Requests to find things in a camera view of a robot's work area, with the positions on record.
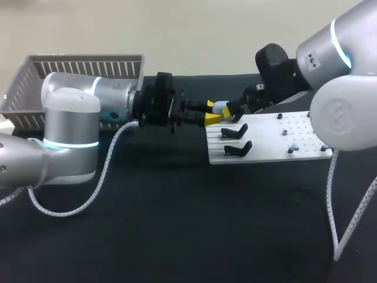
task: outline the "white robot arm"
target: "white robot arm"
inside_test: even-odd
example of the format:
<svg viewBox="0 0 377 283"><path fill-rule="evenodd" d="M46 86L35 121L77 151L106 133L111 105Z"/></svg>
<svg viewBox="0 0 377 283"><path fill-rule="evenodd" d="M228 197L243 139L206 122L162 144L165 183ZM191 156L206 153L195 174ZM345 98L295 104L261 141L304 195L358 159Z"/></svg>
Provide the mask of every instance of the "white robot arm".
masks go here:
<svg viewBox="0 0 377 283"><path fill-rule="evenodd" d="M318 137L339 150L377 146L377 1L365 0L299 45L297 63L320 88L310 107Z"/></svg>

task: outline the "black tablecloth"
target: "black tablecloth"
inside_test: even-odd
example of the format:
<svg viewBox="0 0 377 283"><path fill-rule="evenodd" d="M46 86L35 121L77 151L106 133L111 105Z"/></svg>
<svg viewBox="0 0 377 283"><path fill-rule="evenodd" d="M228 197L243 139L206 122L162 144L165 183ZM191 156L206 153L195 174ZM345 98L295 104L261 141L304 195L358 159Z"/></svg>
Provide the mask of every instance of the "black tablecloth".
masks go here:
<svg viewBox="0 0 377 283"><path fill-rule="evenodd" d="M214 101L260 82L257 75L174 80L186 96ZM312 96L264 112L308 110ZM40 202L56 211L85 202L111 138L101 136L94 180L42 187ZM377 174L376 156L375 149L339 155L339 237ZM333 264L328 168L329 160L213 166L204 129L195 126L126 133L98 199L81 215L42 215L26 192L0 208L1 282L374 282L376 201Z"/></svg>

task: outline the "gray basket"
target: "gray basket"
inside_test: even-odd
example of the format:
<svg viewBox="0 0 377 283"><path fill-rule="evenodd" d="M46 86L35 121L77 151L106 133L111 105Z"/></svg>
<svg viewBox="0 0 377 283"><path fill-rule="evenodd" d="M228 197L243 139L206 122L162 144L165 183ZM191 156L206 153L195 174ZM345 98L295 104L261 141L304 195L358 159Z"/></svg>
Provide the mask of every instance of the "gray basket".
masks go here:
<svg viewBox="0 0 377 283"><path fill-rule="evenodd" d="M0 114L16 130L42 131L45 125L41 87L51 72L96 75L105 78L135 79L143 84L143 55L31 55L19 68L8 87ZM117 130L120 125L100 123L101 130Z"/></svg>

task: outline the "white pegboard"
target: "white pegboard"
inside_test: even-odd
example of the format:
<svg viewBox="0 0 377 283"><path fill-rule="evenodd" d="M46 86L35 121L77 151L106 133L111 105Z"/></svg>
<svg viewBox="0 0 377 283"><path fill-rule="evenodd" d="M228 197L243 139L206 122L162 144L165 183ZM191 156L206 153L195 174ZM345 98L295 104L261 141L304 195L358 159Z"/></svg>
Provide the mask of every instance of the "white pegboard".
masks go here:
<svg viewBox="0 0 377 283"><path fill-rule="evenodd" d="M295 160L329 159L332 157L330 149L322 152L323 146L314 134L310 118L305 112L282 113L282 119L274 114L244 115L238 123L220 123L206 127L208 154L211 164L237 164L282 162ZM244 136L237 139L222 138L221 129L227 128L238 131L247 123L249 129ZM246 142L252 141L253 147L245 157L225 156L224 146L242 148ZM300 150L288 153L288 148L297 144Z"/></svg>

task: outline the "black peg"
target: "black peg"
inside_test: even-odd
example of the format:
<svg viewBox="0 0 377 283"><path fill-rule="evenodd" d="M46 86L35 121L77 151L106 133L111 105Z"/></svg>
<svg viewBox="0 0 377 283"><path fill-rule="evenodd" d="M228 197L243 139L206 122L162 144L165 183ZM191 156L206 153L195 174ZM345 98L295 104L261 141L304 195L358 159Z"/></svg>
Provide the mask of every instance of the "black peg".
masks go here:
<svg viewBox="0 0 377 283"><path fill-rule="evenodd" d="M243 135L247 132L248 128L249 127L248 127L247 124L242 125L242 127L240 128L239 131L234 131L234 130L222 128L221 134L223 135L223 137L231 137L231 138L234 138L234 139L241 139L243 137Z"/></svg>
<svg viewBox="0 0 377 283"><path fill-rule="evenodd" d="M225 155L235 155L239 157L245 157L250 149L253 147L253 143L249 140L242 149L234 146L224 146Z"/></svg>

